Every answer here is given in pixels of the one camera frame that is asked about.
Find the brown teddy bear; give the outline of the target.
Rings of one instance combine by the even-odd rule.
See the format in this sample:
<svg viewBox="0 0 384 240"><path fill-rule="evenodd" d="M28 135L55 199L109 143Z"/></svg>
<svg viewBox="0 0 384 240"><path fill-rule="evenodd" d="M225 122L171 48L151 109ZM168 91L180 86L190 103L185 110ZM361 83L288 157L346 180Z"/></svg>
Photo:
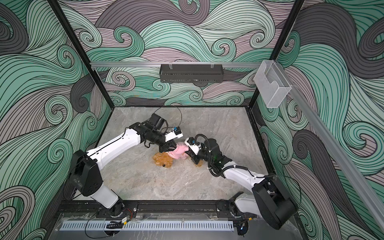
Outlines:
<svg viewBox="0 0 384 240"><path fill-rule="evenodd" d="M175 160L192 160L192 158L186 153L182 153L181 155L176 155L176 159L169 155L169 153L156 153L152 159L155 164L159 167L170 168Z"/></svg>

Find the pink teddy hoodie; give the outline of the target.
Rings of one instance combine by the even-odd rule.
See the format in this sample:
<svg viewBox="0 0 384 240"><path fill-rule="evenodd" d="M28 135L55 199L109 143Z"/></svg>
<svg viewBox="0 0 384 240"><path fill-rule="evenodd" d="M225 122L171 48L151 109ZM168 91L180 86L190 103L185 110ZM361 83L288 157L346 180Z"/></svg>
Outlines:
<svg viewBox="0 0 384 240"><path fill-rule="evenodd" d="M170 152L167 152L167 154L176 160L185 160L188 158L188 155L186 152L189 150L189 147L182 142L177 143L176 149Z"/></svg>

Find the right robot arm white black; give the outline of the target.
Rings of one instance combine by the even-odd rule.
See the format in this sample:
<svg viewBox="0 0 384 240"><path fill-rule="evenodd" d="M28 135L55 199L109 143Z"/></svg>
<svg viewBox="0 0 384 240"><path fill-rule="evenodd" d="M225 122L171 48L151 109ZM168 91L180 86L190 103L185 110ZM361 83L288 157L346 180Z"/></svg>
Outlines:
<svg viewBox="0 0 384 240"><path fill-rule="evenodd" d="M239 192L229 200L233 217L260 216L270 227L279 230L297 212L298 204L279 177L258 174L238 165L223 155L215 139L200 143L191 137L185 144L186 154L194 162L207 162L211 175L233 181L249 191Z"/></svg>

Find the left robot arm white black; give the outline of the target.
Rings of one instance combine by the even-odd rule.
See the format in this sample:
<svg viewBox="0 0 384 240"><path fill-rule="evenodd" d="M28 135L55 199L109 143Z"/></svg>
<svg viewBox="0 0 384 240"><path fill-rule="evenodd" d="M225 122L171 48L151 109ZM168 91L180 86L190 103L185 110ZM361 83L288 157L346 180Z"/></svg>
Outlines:
<svg viewBox="0 0 384 240"><path fill-rule="evenodd" d="M161 132L165 119L153 113L140 123L126 127L124 132L109 142L89 151L78 150L72 156L68 182L83 196L90 197L118 217L125 209L123 200L103 181L101 170L113 159L128 149L141 143L159 146L159 152L171 152L177 148L174 141L183 136L180 127L173 127L170 132Z"/></svg>

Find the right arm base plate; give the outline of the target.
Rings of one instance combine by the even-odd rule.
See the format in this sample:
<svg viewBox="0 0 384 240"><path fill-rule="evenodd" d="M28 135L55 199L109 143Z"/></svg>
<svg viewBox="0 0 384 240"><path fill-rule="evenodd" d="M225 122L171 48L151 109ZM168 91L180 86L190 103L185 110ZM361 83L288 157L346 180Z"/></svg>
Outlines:
<svg viewBox="0 0 384 240"><path fill-rule="evenodd" d="M230 220L248 220L249 218L257 218L257 215L244 212L235 204L235 200L245 196L246 194L244 192L237 192L229 200L218 200L216 202L218 218L227 218Z"/></svg>

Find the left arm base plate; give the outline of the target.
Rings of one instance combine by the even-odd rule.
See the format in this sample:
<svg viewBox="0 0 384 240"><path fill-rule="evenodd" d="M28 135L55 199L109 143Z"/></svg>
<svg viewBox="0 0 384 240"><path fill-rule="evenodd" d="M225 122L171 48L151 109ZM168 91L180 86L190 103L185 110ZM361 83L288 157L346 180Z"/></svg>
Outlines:
<svg viewBox="0 0 384 240"><path fill-rule="evenodd" d="M118 201L111 209L102 208L97 214L97 218L104 219L122 219L122 218L135 218L138 208L137 201Z"/></svg>

